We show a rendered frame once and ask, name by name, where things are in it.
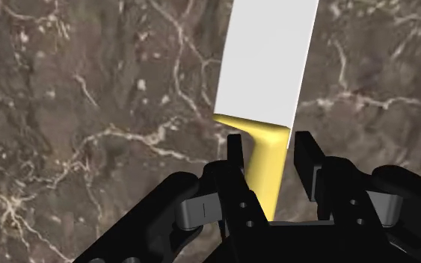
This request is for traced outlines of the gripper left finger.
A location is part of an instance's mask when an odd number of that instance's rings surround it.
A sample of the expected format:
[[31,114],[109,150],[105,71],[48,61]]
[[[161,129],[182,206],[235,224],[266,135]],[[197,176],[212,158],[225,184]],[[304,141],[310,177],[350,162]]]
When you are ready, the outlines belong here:
[[173,263],[214,222],[222,242],[203,263],[262,263],[269,224],[244,178],[240,135],[228,143],[227,159],[202,176],[170,174],[73,263]]

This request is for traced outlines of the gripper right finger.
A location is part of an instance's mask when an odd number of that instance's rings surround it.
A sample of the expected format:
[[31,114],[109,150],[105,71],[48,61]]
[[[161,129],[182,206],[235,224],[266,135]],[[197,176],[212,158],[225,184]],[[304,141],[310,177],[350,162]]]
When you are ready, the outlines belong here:
[[421,263],[421,176],[396,165],[360,171],[326,156],[308,131],[294,135],[294,165],[319,220],[332,220],[339,263]]

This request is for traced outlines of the yellow-handled white-bladed knife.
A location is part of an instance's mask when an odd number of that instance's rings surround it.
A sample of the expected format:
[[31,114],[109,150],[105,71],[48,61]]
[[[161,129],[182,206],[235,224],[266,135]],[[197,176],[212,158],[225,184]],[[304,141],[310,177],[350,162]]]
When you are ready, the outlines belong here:
[[319,0],[233,0],[213,118],[248,133],[245,178],[268,220],[277,207]]

